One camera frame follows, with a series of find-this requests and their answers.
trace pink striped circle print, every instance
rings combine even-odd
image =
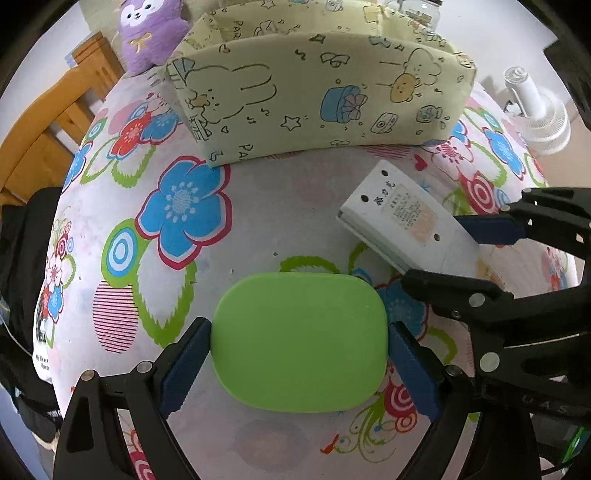
[[[131,285],[113,288],[104,280],[100,282],[92,301],[92,320],[105,350],[112,353],[128,350],[138,331],[138,319]]]

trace purple plush toy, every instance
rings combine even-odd
[[[181,0],[124,0],[119,34],[129,75],[164,65],[190,29]]]

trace wooden bed frame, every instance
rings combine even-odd
[[[105,100],[124,71],[101,33],[79,45],[77,67],[35,100],[0,146],[0,206],[23,205],[39,189],[63,185],[73,154],[48,130],[57,124],[80,144],[94,115],[80,98],[89,90]]]

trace green lid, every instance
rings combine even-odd
[[[221,299],[211,349],[219,381],[247,405],[347,410],[371,397],[384,377],[386,312],[376,291],[356,277],[255,275]]]

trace yellow bow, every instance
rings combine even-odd
[[[152,34],[150,32],[147,32],[142,36],[142,38],[136,38],[135,40],[130,41],[129,45],[131,45],[132,47],[136,47],[137,50],[135,50],[135,52],[139,53],[139,51],[142,48],[147,48],[146,41],[150,38],[152,38]]]

